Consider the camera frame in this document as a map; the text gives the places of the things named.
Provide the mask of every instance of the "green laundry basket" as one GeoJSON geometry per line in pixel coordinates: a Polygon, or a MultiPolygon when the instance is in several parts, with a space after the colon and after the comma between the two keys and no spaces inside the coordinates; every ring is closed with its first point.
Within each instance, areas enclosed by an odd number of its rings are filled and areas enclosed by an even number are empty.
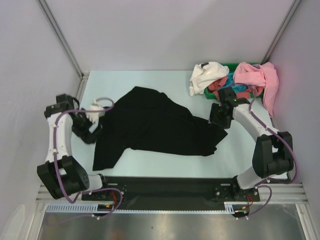
{"type": "MultiPolygon", "coordinates": [[[[239,63],[221,63],[221,65],[227,66],[229,68],[229,72],[232,73],[236,70],[239,63]]],[[[213,92],[209,92],[208,88],[204,90],[204,94],[207,99],[217,99],[216,95],[213,92]]],[[[252,92],[250,92],[250,96],[251,98],[255,97],[255,95],[252,92]]],[[[263,97],[264,97],[264,91],[262,91],[262,93],[259,96],[257,96],[257,98],[263,98],[263,97]]]]}

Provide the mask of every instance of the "metal floor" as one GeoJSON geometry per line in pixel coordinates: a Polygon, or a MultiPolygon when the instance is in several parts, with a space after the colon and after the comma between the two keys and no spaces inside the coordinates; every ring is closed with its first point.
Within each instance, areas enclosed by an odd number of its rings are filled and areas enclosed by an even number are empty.
{"type": "Polygon", "coordinates": [[[57,222],[74,213],[46,213],[38,240],[305,240],[295,205],[268,205],[249,220],[215,214],[116,213],[57,222]]]}

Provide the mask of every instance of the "table surface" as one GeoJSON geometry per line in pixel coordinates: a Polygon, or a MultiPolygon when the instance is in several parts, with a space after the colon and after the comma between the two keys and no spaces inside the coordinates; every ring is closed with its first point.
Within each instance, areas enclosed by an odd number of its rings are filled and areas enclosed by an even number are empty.
{"type": "MultiPolygon", "coordinates": [[[[209,118],[214,100],[204,95],[189,96],[192,71],[91,71],[81,107],[88,108],[93,99],[108,97],[115,102],[133,87],[140,86],[165,93],[175,103],[188,108],[194,116],[209,118]]],[[[260,100],[254,112],[271,126],[268,111],[260,100]]],[[[168,153],[126,149],[112,169],[92,171],[95,145],[87,145],[75,135],[72,154],[88,174],[130,177],[232,178],[252,166],[255,141],[236,121],[226,130],[228,135],[211,156],[182,156],[168,153]]],[[[286,174],[277,176],[286,178],[286,174]]]]}

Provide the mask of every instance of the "black long-sleeved garment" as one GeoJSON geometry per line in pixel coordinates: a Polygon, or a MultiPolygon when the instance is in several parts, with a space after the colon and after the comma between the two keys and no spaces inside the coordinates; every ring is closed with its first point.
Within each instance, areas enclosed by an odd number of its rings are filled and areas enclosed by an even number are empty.
{"type": "Polygon", "coordinates": [[[113,168],[125,149],[208,156],[227,135],[154,89],[134,87],[100,118],[93,170],[113,168]]]}

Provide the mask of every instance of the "white wall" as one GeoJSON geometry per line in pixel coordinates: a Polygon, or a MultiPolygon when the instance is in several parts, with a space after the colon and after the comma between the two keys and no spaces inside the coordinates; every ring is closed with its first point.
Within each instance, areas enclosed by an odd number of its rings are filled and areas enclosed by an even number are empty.
{"type": "Polygon", "coordinates": [[[79,80],[35,0],[0,1],[0,33],[1,236],[15,209],[25,205],[27,219],[36,199],[49,144],[44,109],[79,80]]]}
{"type": "Polygon", "coordinates": [[[293,0],[47,0],[83,71],[262,61],[293,0]]]}
{"type": "Polygon", "coordinates": [[[300,176],[314,216],[320,223],[320,1],[304,1],[271,62],[280,87],[274,104],[274,122],[293,135],[300,176]]]}

